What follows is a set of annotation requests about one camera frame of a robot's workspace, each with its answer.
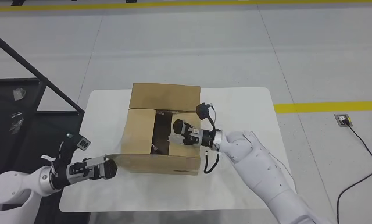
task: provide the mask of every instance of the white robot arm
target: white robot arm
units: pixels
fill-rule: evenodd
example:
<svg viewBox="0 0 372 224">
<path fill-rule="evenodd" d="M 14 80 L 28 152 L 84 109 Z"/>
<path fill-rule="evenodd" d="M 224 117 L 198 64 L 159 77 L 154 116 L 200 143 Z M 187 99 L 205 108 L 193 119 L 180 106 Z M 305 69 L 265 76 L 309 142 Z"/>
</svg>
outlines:
<svg viewBox="0 0 372 224">
<path fill-rule="evenodd" d="M 329 224 L 290 188 L 283 172 L 253 132 L 216 133 L 214 145 L 226 153 L 245 184 L 267 205 L 280 224 Z"/>
<path fill-rule="evenodd" d="M 208 112 L 211 106 L 200 104 L 196 113 L 200 119 L 208 118 L 213 131 L 196 129 L 182 120 L 176 120 L 173 124 L 175 134 L 169 136 L 169 141 L 204 145 L 225 153 L 245 184 L 266 203 L 280 224 L 331 223 L 317 216 L 290 188 L 270 151 L 253 132 L 233 132 L 226 136 L 221 130 L 216 130 Z"/>
<path fill-rule="evenodd" d="M 56 158 L 42 156 L 51 166 L 43 166 L 30 175 L 14 171 L 0 174 L 0 204 L 18 205 L 0 210 L 1 223 L 33 224 L 42 197 L 83 180 L 114 177 L 117 166 L 105 156 L 69 164 L 76 149 L 86 150 L 89 145 L 83 136 L 68 134 Z"/>
</svg>

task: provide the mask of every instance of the concrete floor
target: concrete floor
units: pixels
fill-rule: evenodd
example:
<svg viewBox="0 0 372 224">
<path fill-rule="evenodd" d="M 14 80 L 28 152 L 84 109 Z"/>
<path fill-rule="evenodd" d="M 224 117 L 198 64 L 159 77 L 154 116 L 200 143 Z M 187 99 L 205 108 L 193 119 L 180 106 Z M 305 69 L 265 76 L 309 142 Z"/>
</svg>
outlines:
<svg viewBox="0 0 372 224">
<path fill-rule="evenodd" d="M 0 13 L 0 37 L 85 108 L 91 91 L 133 83 L 267 87 L 275 104 L 372 100 L 372 4 L 194 6 Z M 0 52 L 0 77 L 31 74 Z M 69 109 L 47 92 L 40 110 Z M 372 112 L 349 112 L 372 147 Z M 371 173 L 333 113 L 277 115 L 298 193 L 335 222 L 338 194 Z M 341 223 L 372 223 L 368 179 Z M 266 209 L 94 214 L 91 223 L 276 223 Z"/>
</svg>

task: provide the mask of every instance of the table top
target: table top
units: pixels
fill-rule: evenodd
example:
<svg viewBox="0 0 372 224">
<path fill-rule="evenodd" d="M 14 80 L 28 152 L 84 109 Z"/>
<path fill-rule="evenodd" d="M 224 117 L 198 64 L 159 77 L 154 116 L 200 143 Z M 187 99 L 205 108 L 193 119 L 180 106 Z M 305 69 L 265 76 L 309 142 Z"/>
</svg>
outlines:
<svg viewBox="0 0 372 224">
<path fill-rule="evenodd" d="M 95 90 L 91 93 L 80 133 L 92 143 L 77 150 L 72 162 L 105 154 L 119 154 L 131 90 Z M 270 92 L 263 87 L 202 88 L 201 102 L 213 103 L 216 127 L 231 131 L 254 131 L 262 144 L 288 169 Z M 209 129 L 208 122 L 202 128 Z M 222 155 L 214 171 L 197 176 L 130 173 L 119 168 L 110 180 L 86 180 L 66 187 L 60 200 L 62 212 L 176 211 L 267 208 L 241 180 L 229 158 Z M 214 162 L 215 152 L 209 151 Z M 283 169 L 294 189 L 294 183 Z"/>
</svg>

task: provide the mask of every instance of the brown cardboard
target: brown cardboard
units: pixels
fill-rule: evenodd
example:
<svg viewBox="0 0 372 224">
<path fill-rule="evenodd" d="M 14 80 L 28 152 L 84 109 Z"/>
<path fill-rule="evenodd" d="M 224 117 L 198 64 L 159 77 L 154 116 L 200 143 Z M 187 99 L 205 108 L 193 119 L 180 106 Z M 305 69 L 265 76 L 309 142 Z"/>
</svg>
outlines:
<svg viewBox="0 0 372 224">
<path fill-rule="evenodd" d="M 193 111 L 200 104 L 200 87 L 134 83 L 130 98 L 130 109 L 159 109 Z"/>
<path fill-rule="evenodd" d="M 176 119 L 200 127 L 200 119 L 195 113 L 199 103 L 200 87 L 133 84 L 130 109 L 121 141 L 121 154 L 108 157 L 113 158 L 118 166 L 131 172 L 197 175 L 200 167 L 200 148 L 168 143 L 163 137 L 164 134 L 167 137 L 166 130 L 169 130 L 169 134 L 173 132 L 171 126 Z M 167 119 L 169 125 L 157 122 L 157 118 L 162 120 L 164 112 L 172 113 L 172 119 L 170 120 L 170 116 Z M 157 148 L 167 149 L 167 155 L 164 151 L 161 151 L 161 155 L 151 154 L 155 139 L 154 127 L 161 128 L 161 135 L 156 137 L 161 137 L 160 143 L 166 143 Z"/>
</svg>

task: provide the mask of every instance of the wall socket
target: wall socket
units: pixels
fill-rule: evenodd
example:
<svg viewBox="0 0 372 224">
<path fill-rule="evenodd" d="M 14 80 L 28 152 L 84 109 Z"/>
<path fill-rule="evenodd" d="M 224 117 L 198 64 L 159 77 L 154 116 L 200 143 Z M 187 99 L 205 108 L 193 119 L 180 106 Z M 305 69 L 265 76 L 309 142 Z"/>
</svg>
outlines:
<svg viewBox="0 0 372 224">
<path fill-rule="evenodd" d="M 338 123 L 338 126 L 340 126 L 340 127 L 347 127 L 348 126 L 347 124 L 342 123 L 342 121 L 345 120 L 345 119 L 349 120 L 350 126 L 353 126 L 353 123 L 351 122 L 351 119 L 350 119 L 349 115 L 347 115 L 347 114 L 335 114 L 335 118 L 336 118 L 336 121 Z"/>
</svg>

